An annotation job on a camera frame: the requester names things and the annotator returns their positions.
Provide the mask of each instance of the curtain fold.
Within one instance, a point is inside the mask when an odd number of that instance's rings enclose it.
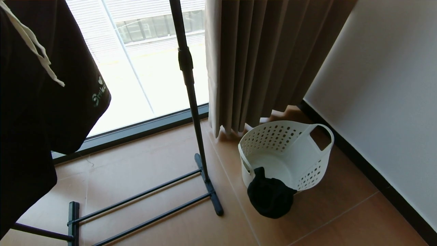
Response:
[[[209,122],[255,127],[305,95],[355,0],[207,0]]]

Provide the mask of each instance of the basket bottom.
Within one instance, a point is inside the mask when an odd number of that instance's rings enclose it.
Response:
[[[269,153],[257,152],[247,156],[253,169],[264,167],[266,178],[275,178],[293,188],[293,178],[283,160]]]

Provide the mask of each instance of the tiled floor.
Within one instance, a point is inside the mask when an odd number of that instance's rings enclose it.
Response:
[[[308,123],[296,107],[272,119]],[[213,138],[202,122],[208,169],[225,214],[215,215],[205,200],[117,245],[426,245],[400,213],[334,147],[323,180],[295,195],[291,211],[280,219],[259,215],[241,179],[238,140]],[[326,140],[322,133],[317,141]],[[57,167],[58,184],[19,222],[67,233],[68,203],[80,202],[85,215],[196,169],[192,125],[144,138]],[[92,245],[153,218],[206,192],[199,176],[147,199],[131,203],[80,229],[82,245]],[[11,230],[0,242],[9,245],[66,245],[65,242]]]

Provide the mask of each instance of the clothes rack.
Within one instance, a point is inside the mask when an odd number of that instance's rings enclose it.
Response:
[[[184,77],[184,82],[185,82],[185,85],[187,87],[188,99],[190,102],[190,109],[191,109],[191,114],[192,114],[192,118],[193,118],[194,129],[196,132],[197,144],[199,146],[199,153],[200,154],[194,155],[194,161],[197,163],[198,169],[194,170],[190,173],[187,173],[183,176],[180,176],[178,178],[175,178],[173,180],[170,180],[164,184],[156,186],[152,189],[146,190],[146,191],[144,191],[140,194],[137,194],[135,196],[132,196],[128,199],[120,201],[120,202],[113,204],[109,207],[106,207],[106,208],[100,209],[94,213],[85,215],[83,217],[79,217],[79,207],[80,207],[79,203],[75,202],[75,201],[70,202],[70,204],[69,204],[69,216],[68,216],[68,223],[67,223],[68,235],[59,234],[56,232],[50,232],[50,231],[46,231],[43,229],[39,229],[39,228],[27,226],[27,225],[22,225],[19,223],[15,223],[15,225],[12,227],[12,229],[23,231],[23,232],[28,232],[28,233],[32,233],[32,234],[36,234],[36,235],[41,235],[41,236],[45,236],[45,237],[64,240],[64,241],[68,242],[69,246],[79,246],[79,226],[80,226],[79,223],[80,222],[86,221],[86,220],[88,220],[96,215],[107,212],[107,211],[114,209],[116,207],[119,207],[125,203],[128,203],[128,202],[133,201],[137,198],[145,196],[149,193],[152,193],[152,192],[157,191],[159,189],[162,189],[166,186],[169,186],[173,183],[181,181],[185,178],[196,175],[197,173],[200,173],[200,175],[202,176],[202,179],[203,179],[205,186],[206,186],[206,189],[208,191],[206,194],[204,194],[196,199],[193,199],[193,200],[191,200],[183,205],[180,205],[180,206],[178,206],[178,207],[176,207],[168,212],[165,212],[159,216],[156,216],[155,218],[152,218],[144,223],[141,223],[135,227],[132,227],[132,228],[130,228],[122,233],[119,233],[113,237],[110,237],[106,240],[98,242],[94,245],[100,246],[100,245],[110,243],[114,240],[117,240],[117,239],[124,237],[124,236],[126,236],[126,235],[128,235],[136,230],[139,230],[139,229],[147,226],[147,225],[150,225],[156,221],[159,221],[162,218],[165,218],[173,213],[176,213],[176,212],[178,212],[178,211],[180,211],[188,206],[191,206],[192,204],[195,204],[195,203],[197,203],[205,198],[208,198],[208,197],[211,199],[211,202],[212,202],[214,209],[215,209],[215,213],[218,216],[223,215],[222,205],[220,204],[219,198],[217,197],[217,194],[216,194],[214,187],[211,183],[211,180],[210,180],[209,175],[208,175],[208,169],[206,166],[205,150],[204,150],[204,146],[203,146],[199,113],[198,113],[197,102],[196,102],[196,93],[194,91],[193,60],[191,57],[190,50],[187,46],[187,39],[185,36],[185,28],[184,28],[184,21],[183,21],[183,17],[182,17],[182,9],[180,6],[180,1],[179,0],[169,0],[169,1],[170,1],[170,8],[171,8],[172,16],[173,16],[173,22],[174,22],[174,27],[175,27],[175,31],[176,31],[176,38],[177,38],[177,43],[178,43],[179,67],[180,67],[180,70],[182,71],[182,74]]]

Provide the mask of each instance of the black cap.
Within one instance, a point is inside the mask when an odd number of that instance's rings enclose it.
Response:
[[[296,190],[279,179],[265,177],[264,167],[254,170],[255,178],[247,188],[247,195],[260,215],[277,219],[290,211]]]

